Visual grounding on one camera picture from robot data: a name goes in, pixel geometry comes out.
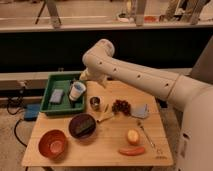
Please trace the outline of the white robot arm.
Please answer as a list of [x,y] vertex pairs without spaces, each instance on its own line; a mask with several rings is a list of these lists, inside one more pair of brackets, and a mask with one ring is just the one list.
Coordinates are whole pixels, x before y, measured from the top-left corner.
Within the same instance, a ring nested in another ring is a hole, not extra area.
[[190,77],[124,62],[101,39],[82,58],[82,80],[106,84],[112,77],[167,101],[183,112],[175,171],[213,171],[213,85]]

